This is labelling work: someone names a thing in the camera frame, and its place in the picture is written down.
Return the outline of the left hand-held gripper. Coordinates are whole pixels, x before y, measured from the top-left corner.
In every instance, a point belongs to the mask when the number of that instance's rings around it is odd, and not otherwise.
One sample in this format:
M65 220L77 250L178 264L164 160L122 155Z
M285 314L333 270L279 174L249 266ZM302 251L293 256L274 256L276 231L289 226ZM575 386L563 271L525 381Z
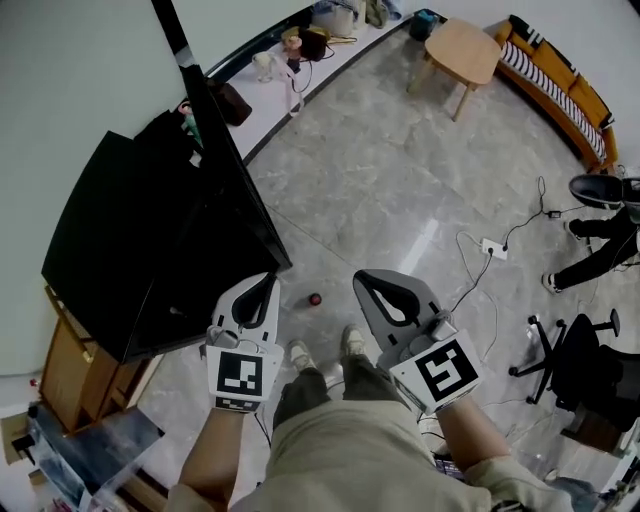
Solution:
M280 282L268 272L240 281L219 297L205 344L214 409L252 413L269 399L284 357L275 340L279 307Z

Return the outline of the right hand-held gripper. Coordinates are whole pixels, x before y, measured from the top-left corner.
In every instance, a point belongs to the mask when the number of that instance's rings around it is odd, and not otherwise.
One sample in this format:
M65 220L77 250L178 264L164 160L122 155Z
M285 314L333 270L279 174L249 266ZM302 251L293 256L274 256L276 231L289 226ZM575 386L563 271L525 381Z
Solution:
M424 281L393 270L364 269L354 274L353 289L383 351L381 369L420 411L435 413L482 381L468 332L455 327L450 312L438 313L438 301ZM425 318L430 319L421 326Z

